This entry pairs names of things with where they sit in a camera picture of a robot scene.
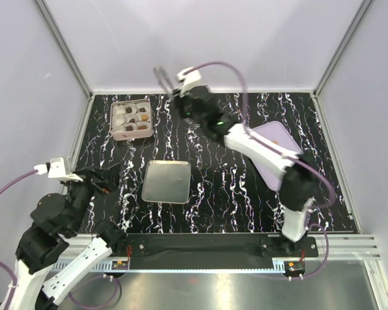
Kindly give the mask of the metal tongs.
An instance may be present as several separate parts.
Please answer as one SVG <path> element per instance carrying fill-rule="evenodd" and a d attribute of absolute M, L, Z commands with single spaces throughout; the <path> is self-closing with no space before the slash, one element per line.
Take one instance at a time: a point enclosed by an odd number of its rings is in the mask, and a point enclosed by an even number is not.
<path fill-rule="evenodd" d="M 166 95 L 168 95 L 170 98 L 173 98 L 175 95 L 175 87 L 166 70 L 161 66 L 157 66 L 153 69 L 153 73 L 160 88 L 164 91 Z"/>

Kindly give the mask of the silver metal box lid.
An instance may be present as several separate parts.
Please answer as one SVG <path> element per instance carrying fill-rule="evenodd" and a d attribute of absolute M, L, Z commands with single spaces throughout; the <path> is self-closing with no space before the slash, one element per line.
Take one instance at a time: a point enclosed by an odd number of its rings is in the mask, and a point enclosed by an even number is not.
<path fill-rule="evenodd" d="M 190 184 L 190 162 L 151 160 L 146 167 L 141 197 L 150 203 L 185 204 Z"/>

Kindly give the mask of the pink chocolate box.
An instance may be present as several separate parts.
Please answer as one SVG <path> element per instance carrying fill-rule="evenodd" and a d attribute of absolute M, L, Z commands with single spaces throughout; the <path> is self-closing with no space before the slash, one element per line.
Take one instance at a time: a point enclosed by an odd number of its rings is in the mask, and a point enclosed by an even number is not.
<path fill-rule="evenodd" d="M 109 133 L 115 141 L 153 135 L 153 111 L 148 99 L 117 101 L 111 105 Z"/>

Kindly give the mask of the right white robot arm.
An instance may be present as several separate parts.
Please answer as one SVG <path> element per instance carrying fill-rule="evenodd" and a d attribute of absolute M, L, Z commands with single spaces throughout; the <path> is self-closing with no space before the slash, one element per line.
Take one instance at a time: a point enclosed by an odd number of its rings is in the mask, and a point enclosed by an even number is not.
<path fill-rule="evenodd" d="M 303 156 L 257 135 L 254 130 L 225 113 L 205 85 L 186 92 L 176 88 L 172 95 L 182 119 L 193 121 L 208 139 L 240 152 L 257 166 L 270 171 L 281 182 L 279 199 L 285 206 L 281 248 L 289 256 L 302 251 L 307 210 L 313 203 L 317 189 L 315 177 Z"/>

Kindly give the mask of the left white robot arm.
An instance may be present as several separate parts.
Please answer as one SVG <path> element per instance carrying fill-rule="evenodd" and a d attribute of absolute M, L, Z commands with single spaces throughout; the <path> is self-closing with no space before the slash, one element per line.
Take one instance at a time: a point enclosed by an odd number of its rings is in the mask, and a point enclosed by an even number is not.
<path fill-rule="evenodd" d="M 115 223 L 102 220 L 94 226 L 93 238 L 62 271 L 48 278 L 54 264 L 77 236 L 93 198 L 118 190 L 120 165 L 71 170 L 65 158 L 52 158 L 36 165 L 0 189 L 0 195 L 34 174 L 46 174 L 66 186 L 66 194 L 44 195 L 31 212 L 32 225 L 23 233 L 17 249 L 15 269 L 0 261 L 12 281 L 0 309 L 57 309 L 72 288 L 99 262 L 110 255 L 130 255 L 127 235 Z"/>

